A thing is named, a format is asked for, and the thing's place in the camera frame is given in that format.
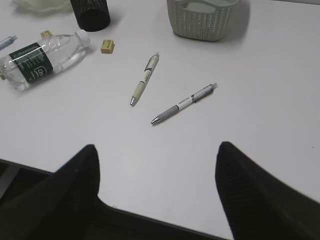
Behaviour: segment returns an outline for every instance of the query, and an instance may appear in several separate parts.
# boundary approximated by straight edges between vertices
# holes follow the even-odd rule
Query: woven basket
[[[166,3],[175,34],[218,41],[226,35],[239,0],[167,0]]]

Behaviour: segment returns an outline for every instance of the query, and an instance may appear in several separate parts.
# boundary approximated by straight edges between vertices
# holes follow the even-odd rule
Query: black cylinder
[[[106,0],[70,0],[74,15],[81,29],[96,32],[110,24]]]

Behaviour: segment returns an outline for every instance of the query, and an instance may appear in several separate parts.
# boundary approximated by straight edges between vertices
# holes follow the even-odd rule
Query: ballpoint pen
[[[142,93],[146,89],[146,86],[151,78],[152,73],[154,72],[154,70],[159,62],[159,59],[160,59],[160,55],[157,52],[155,55],[153,55],[150,58],[148,64],[146,65],[145,70],[144,70],[144,72],[145,72],[144,79],[139,82],[138,86],[135,89],[135,92],[132,95],[131,102],[130,102],[130,105],[132,107],[134,107],[137,104]]]
[[[9,45],[13,44],[15,40],[17,40],[17,36],[13,35],[13,36],[9,36],[7,37],[5,40],[0,41],[0,50],[8,47]]]
[[[202,90],[186,98],[185,100],[179,102],[177,105],[174,105],[173,107],[169,108],[167,111],[161,113],[159,116],[157,116],[155,119],[152,120],[151,124],[152,125],[159,124],[162,121],[170,118],[171,116],[180,112],[182,109],[188,107],[193,103],[198,102],[200,99],[208,96],[209,94],[212,94],[217,87],[218,87],[217,83],[206,86]]]

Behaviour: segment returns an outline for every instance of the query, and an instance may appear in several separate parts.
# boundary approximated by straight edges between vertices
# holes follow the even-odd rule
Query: plastic bottle
[[[0,58],[0,72],[23,91],[50,73],[59,73],[85,56],[90,38],[84,30],[74,35],[54,35]]]

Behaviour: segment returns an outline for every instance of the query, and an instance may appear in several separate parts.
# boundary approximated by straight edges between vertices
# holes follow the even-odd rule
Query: green label
[[[30,84],[51,73],[54,69],[38,43],[26,46],[9,56]]]

